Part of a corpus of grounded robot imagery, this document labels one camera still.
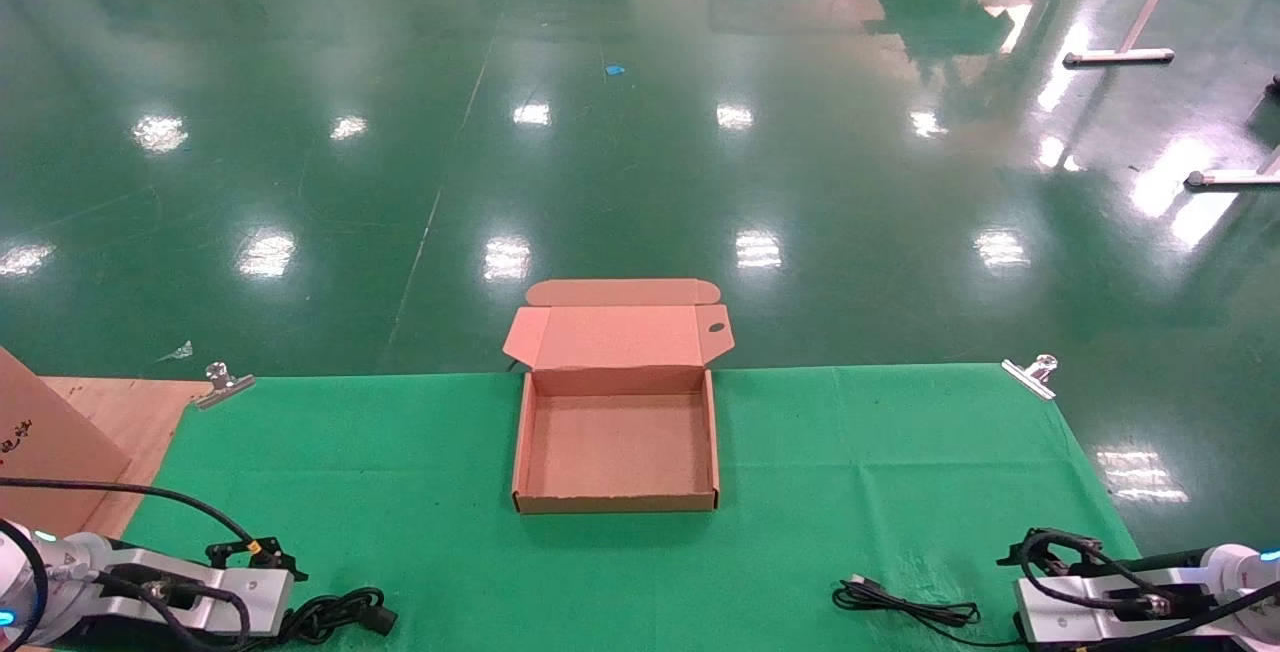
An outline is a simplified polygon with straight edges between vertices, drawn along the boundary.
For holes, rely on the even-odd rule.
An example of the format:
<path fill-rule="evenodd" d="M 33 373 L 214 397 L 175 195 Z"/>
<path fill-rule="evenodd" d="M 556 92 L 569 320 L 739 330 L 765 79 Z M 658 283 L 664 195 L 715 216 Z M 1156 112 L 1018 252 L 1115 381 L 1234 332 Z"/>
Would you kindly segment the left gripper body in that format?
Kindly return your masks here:
<path fill-rule="evenodd" d="M 308 579 L 274 537 L 211 544 L 205 561 L 109 541 L 95 560 L 102 615 L 164 624 L 182 639 L 262 639 Z"/>

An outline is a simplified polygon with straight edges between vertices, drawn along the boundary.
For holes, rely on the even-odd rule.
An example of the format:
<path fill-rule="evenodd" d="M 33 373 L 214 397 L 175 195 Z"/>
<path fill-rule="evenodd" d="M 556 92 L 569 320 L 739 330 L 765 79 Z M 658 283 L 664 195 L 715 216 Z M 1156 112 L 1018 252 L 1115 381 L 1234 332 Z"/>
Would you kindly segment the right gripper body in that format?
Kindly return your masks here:
<path fill-rule="evenodd" d="M 1012 620 L 1027 647 L 1139 637 L 1217 605 L 1207 548 L 1116 560 L 1094 538 L 1030 529 L 998 565 L 1021 571 Z"/>

